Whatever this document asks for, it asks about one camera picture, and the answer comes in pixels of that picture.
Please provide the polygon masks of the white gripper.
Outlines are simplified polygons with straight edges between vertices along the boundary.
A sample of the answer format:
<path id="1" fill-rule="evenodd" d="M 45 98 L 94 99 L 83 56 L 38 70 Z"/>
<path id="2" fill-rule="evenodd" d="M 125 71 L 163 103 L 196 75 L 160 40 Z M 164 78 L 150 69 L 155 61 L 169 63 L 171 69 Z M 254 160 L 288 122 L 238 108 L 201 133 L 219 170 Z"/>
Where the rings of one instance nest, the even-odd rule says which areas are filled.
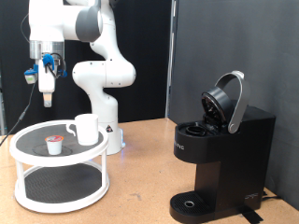
<path id="1" fill-rule="evenodd" d="M 52 92 L 55 90 L 54 59 L 44 57 L 38 62 L 38 88 L 43 92 L 45 107 L 52 106 Z"/>

